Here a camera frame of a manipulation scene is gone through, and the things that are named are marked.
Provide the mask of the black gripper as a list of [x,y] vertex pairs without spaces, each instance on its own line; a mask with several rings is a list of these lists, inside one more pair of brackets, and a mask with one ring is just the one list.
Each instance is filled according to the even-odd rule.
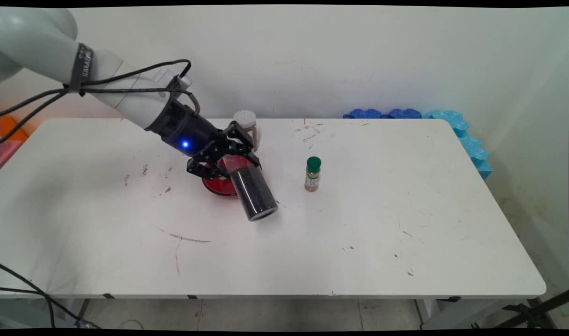
[[244,158],[249,164],[261,167],[256,156],[259,142],[254,130],[248,131],[233,120],[225,134],[207,119],[197,115],[188,105],[177,100],[169,100],[145,130],[159,135],[163,142],[190,157],[187,172],[208,181],[231,179],[231,175],[238,169],[233,162],[222,158],[225,153]]

